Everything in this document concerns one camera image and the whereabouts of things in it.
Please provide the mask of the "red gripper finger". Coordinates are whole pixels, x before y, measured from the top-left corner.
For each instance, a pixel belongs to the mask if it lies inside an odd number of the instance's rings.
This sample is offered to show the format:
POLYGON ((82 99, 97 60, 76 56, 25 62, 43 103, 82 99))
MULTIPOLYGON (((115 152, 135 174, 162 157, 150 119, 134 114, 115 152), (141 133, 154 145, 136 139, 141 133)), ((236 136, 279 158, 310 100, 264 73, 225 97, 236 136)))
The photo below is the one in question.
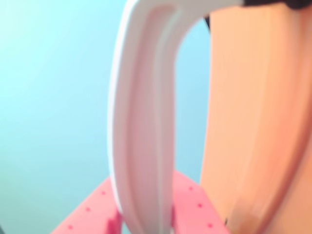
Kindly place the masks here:
POLYGON ((110 178, 102 182, 53 231, 53 234, 120 234, 122 216, 117 209, 110 178))
POLYGON ((173 177, 172 227, 175 234, 229 233, 204 189, 179 171, 173 177))

